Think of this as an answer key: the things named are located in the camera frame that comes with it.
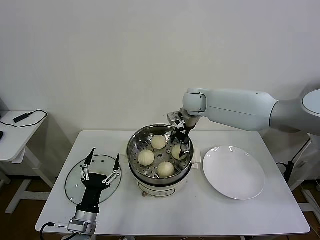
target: robotic arm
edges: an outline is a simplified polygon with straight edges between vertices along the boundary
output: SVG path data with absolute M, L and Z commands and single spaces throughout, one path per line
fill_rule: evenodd
M 320 147 L 319 86 L 306 88 L 298 98 L 285 101 L 259 91 L 189 88 L 183 96 L 183 108 L 167 116 L 175 132 L 183 133 L 178 138 L 181 155 L 189 151 L 186 139 L 201 117 L 246 131 L 303 131 Z

